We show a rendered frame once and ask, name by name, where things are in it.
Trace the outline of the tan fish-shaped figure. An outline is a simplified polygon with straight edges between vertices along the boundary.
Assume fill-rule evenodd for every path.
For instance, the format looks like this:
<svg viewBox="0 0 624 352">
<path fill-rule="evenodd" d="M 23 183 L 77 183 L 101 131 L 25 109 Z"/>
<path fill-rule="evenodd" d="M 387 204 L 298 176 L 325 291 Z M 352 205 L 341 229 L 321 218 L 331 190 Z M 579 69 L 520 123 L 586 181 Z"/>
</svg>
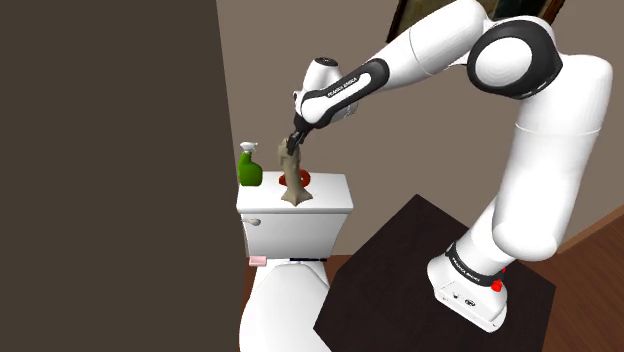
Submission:
<svg viewBox="0 0 624 352">
<path fill-rule="evenodd" d="M 302 186 L 300 178 L 300 151 L 296 147 L 292 154 L 288 153 L 288 139 L 285 138 L 278 146 L 277 155 L 285 176 L 287 190 L 281 199 L 298 206 L 311 200 L 313 196 Z"/>
</svg>

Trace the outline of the dark robot stand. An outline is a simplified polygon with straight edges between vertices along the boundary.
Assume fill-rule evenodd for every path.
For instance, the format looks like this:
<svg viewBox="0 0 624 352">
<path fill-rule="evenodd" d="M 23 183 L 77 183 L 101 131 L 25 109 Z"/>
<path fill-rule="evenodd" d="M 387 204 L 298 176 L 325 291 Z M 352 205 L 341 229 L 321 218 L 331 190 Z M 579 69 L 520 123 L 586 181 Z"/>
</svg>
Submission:
<svg viewBox="0 0 624 352">
<path fill-rule="evenodd" d="M 331 352 L 542 352 L 556 287 L 519 262 L 493 333 L 435 299 L 427 264 L 466 230 L 414 196 L 337 270 L 315 332 Z"/>
</svg>

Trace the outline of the green spray bottle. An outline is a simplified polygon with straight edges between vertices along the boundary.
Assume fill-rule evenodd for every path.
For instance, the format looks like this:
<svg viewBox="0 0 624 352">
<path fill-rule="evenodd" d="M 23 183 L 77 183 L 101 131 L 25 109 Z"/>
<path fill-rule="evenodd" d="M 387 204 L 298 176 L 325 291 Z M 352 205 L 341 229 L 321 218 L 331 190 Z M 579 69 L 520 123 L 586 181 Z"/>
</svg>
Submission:
<svg viewBox="0 0 624 352">
<path fill-rule="evenodd" d="M 238 161 L 238 180 L 241 186 L 260 186 L 263 180 L 262 167 L 252 160 L 256 142 L 241 142 L 242 153 Z"/>
</svg>

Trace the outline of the white toilet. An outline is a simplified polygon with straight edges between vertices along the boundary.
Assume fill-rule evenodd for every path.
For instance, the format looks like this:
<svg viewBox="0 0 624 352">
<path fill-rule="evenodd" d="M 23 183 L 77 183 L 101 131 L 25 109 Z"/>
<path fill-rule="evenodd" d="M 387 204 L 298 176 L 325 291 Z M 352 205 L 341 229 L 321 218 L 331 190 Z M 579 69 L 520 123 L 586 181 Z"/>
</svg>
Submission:
<svg viewBox="0 0 624 352">
<path fill-rule="evenodd" d="M 240 352 L 331 352 L 314 330 L 330 283 L 324 262 L 354 204 L 343 174 L 313 173 L 298 206 L 281 199 L 281 174 L 266 172 L 260 186 L 241 186 L 236 207 L 248 257 L 266 256 L 256 269 L 239 327 Z"/>
</svg>

